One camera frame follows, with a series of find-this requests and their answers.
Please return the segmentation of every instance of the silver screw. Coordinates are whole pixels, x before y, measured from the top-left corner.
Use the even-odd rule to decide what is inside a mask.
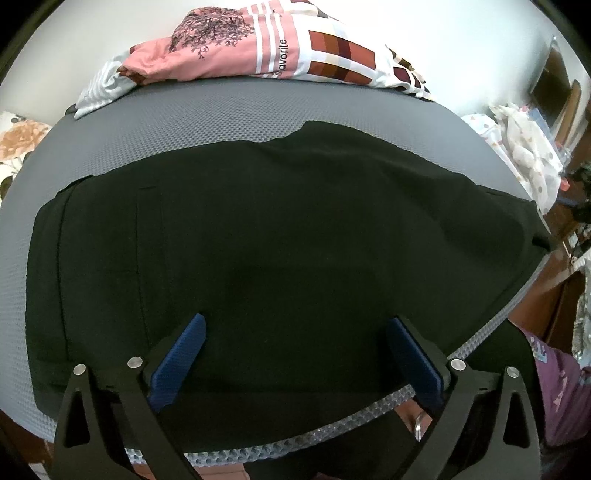
[[[82,375],[84,372],[86,372],[86,365],[78,364],[74,367],[74,370],[72,371],[74,372],[74,375]]]
[[[509,375],[511,378],[517,378],[519,376],[519,370],[517,370],[515,367],[507,367],[507,375]]]
[[[129,360],[127,360],[127,366],[129,368],[138,368],[141,367],[144,361],[140,356],[133,356]]]
[[[464,360],[460,360],[459,358],[454,358],[450,365],[454,370],[458,370],[459,372],[466,369],[466,362]]]

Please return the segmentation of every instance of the folded black garment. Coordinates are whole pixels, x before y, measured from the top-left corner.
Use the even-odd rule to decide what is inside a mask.
[[[162,424],[185,451],[286,439],[403,385],[389,318],[450,354],[549,250],[533,202],[340,125],[155,155],[37,215],[35,400],[56,418],[73,365],[125,365],[202,313],[207,340]]]

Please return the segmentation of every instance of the white wall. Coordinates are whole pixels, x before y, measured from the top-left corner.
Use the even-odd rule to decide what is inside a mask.
[[[0,85],[0,110],[55,124],[100,65],[150,38],[170,35],[203,5],[247,0],[65,0],[35,32]],[[380,35],[458,115],[489,103],[524,103],[553,35],[582,98],[591,80],[556,27],[529,0],[316,0],[329,15]]]

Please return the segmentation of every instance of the blue gripper pad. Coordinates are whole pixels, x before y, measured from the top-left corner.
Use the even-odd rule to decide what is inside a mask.
[[[174,402],[195,357],[205,342],[207,327],[200,313],[185,327],[151,377],[148,402],[158,413]]]
[[[433,348],[437,349],[437,347],[421,338],[416,330],[411,333],[399,317],[388,321],[386,335],[396,365],[408,383],[412,385],[419,404],[428,413],[433,414],[440,411],[444,404],[444,391],[449,385],[449,379],[446,381],[441,374],[442,368],[447,371],[444,363],[445,356],[440,351],[438,352],[440,355],[435,354],[437,357],[434,359],[435,361],[441,362],[443,359],[443,364],[438,365],[439,368],[437,368],[419,342],[429,344],[427,347],[430,350],[429,353],[433,353]]]

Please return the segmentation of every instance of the purple clothing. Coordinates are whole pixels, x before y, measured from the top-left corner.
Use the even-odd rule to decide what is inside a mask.
[[[556,447],[579,440],[591,429],[591,367],[549,347],[520,328],[529,340],[544,403],[545,442]]]

